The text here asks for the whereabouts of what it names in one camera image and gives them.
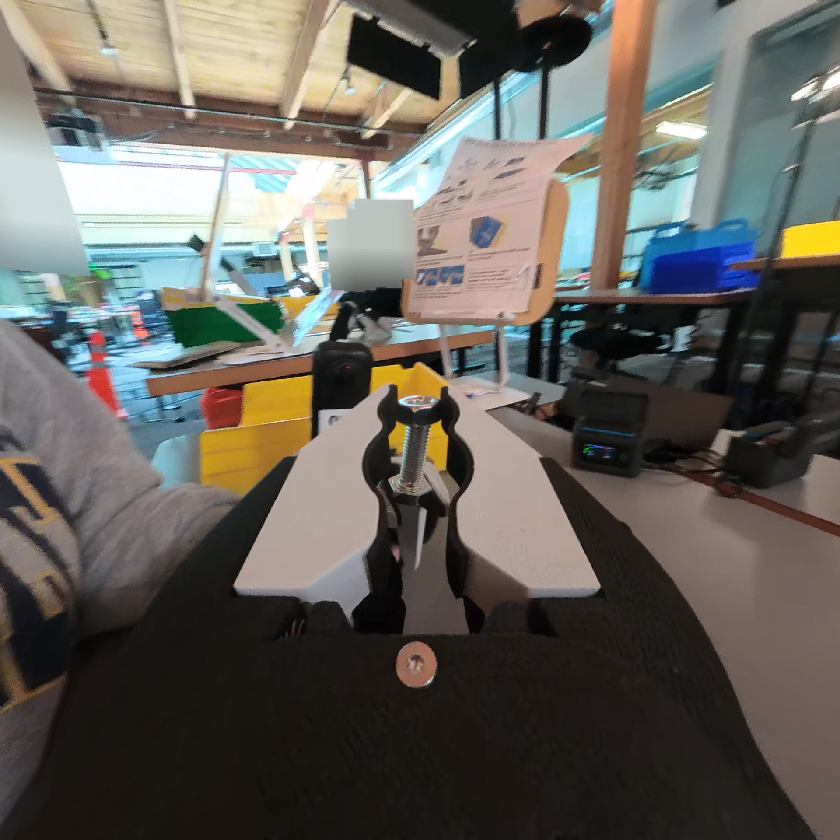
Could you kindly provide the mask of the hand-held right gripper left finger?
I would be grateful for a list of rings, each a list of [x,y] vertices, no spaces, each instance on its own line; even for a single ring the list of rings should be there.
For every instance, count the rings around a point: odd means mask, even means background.
[[[238,595],[335,602],[351,613],[397,571],[385,500],[397,389],[384,385],[306,444],[248,552]]]

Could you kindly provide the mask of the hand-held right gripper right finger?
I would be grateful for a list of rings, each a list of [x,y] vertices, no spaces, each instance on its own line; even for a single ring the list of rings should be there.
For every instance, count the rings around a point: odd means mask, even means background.
[[[601,584],[552,478],[562,470],[460,392],[440,393],[448,437],[448,583],[484,614],[501,603],[585,598]]]

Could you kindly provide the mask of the silver hex bolt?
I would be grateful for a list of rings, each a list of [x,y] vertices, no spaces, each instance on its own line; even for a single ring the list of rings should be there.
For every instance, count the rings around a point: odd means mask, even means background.
[[[439,397],[410,395],[397,402],[396,421],[406,428],[398,474],[405,482],[414,483],[424,476],[431,430],[439,418]]]

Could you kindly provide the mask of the yellow storage bin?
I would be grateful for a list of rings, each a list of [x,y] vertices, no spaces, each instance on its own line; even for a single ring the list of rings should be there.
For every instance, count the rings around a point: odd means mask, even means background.
[[[416,363],[375,367],[371,392],[395,385],[398,397],[440,396],[445,379]],[[311,439],[312,376],[246,384],[240,424],[208,430],[200,437],[199,478],[202,485],[243,496],[279,462],[295,456]],[[427,457],[438,470],[446,468],[448,437],[441,423],[430,433]]]

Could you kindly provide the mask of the wooden work table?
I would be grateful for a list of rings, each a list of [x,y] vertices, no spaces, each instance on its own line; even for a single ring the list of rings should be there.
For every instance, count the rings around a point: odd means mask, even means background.
[[[440,351],[440,329],[436,324],[400,327],[387,341],[371,348],[376,364],[396,364]],[[201,392],[213,387],[244,385],[307,375],[312,371],[312,354],[323,341],[319,335],[303,340],[292,354],[267,360],[227,364],[221,360],[200,364],[189,370],[151,375],[145,388],[152,397]]]

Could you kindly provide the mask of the red storage bin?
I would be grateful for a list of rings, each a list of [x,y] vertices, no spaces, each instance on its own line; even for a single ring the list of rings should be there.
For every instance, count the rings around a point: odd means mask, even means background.
[[[243,416],[243,388],[226,386],[209,388],[200,400],[206,430],[237,427]]]

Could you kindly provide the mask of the black label printer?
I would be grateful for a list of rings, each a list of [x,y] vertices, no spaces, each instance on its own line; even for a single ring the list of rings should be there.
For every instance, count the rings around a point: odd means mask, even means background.
[[[649,415],[649,397],[605,387],[584,389],[576,404],[572,466],[608,476],[636,478]]]

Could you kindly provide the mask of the green storage bin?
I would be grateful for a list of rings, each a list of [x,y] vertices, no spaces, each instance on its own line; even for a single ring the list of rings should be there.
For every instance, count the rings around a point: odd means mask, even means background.
[[[283,311],[272,301],[245,301],[234,298],[233,302],[263,327],[275,333],[286,325]],[[164,312],[175,341],[186,349],[223,341],[237,344],[257,342],[257,337],[252,332],[225,312],[215,308],[211,302],[178,309],[167,308]]]

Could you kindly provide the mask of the black flat box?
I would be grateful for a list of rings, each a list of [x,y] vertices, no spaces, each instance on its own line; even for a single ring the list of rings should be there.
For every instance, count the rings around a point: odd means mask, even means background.
[[[647,396],[645,442],[692,450],[711,446],[734,403],[730,396],[676,387],[658,387]]]

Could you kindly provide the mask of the black office chair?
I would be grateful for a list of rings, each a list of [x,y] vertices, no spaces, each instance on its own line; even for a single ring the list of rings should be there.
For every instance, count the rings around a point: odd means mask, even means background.
[[[568,383],[594,382],[603,384],[615,374],[619,362],[641,355],[661,355],[669,346],[657,334],[638,334],[632,330],[602,325],[574,332],[569,344],[580,353],[580,360],[569,376]]]

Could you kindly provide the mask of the orange traffic cone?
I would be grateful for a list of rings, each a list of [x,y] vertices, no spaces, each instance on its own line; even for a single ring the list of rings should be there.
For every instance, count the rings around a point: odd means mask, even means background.
[[[104,333],[93,332],[89,338],[88,347],[91,356],[90,368],[87,372],[89,387],[115,417],[121,421],[128,419],[107,366],[107,342]]]

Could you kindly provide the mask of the instruction sheet on clipboard stand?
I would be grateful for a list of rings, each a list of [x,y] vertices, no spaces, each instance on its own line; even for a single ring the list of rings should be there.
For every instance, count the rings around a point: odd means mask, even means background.
[[[537,263],[535,267],[523,269],[520,273],[520,277],[525,280],[524,290],[528,293],[527,306],[521,311],[513,311],[511,304],[506,302],[490,302],[486,292],[479,295],[478,302],[465,305],[452,301],[422,303],[418,278],[404,280],[402,283],[403,315],[417,323],[438,326],[444,378],[454,390],[467,396],[483,410],[510,406],[527,399],[525,392],[511,384],[505,328],[537,326],[548,314],[555,296],[570,202],[565,185],[551,178],[542,214]],[[449,338],[447,330],[469,325],[492,328],[491,338],[498,351],[498,361],[497,371],[490,380],[454,373],[450,351],[455,347],[455,340]]]

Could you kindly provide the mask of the black battery charger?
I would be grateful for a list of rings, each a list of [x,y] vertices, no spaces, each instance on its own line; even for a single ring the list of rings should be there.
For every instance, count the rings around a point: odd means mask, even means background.
[[[814,457],[827,452],[838,439],[838,409],[810,413],[793,423],[751,426],[730,438],[721,472],[742,487],[777,487],[802,478]]]

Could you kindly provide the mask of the person's torso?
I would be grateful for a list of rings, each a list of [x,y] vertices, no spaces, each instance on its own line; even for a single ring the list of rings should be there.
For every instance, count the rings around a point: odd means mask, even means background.
[[[161,477],[104,405],[2,321],[2,822],[32,781],[81,633],[81,541]]]

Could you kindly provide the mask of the stack of blue bins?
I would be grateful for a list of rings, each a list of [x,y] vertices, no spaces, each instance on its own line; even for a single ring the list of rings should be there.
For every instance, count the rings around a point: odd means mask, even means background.
[[[756,269],[734,269],[755,259],[759,232],[745,218],[713,228],[670,223],[656,227],[642,258],[637,286],[650,295],[751,290]]]

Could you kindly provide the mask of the black floor lamp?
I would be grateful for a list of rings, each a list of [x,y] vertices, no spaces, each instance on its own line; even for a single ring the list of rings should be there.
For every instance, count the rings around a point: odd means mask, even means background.
[[[550,76],[579,58],[592,42],[593,27],[577,14],[556,14],[521,29],[518,70],[537,72],[540,80],[538,140],[548,135]]]

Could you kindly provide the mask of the small yellow bin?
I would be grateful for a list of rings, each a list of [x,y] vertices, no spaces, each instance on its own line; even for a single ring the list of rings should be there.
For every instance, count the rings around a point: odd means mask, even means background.
[[[782,259],[804,259],[838,256],[840,249],[840,221],[838,219],[802,224],[784,230],[781,240]]]

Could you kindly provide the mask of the wooden post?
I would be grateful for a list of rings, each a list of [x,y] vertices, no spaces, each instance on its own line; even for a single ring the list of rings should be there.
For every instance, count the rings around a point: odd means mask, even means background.
[[[623,262],[657,1],[617,1],[602,134],[592,290],[616,288]]]

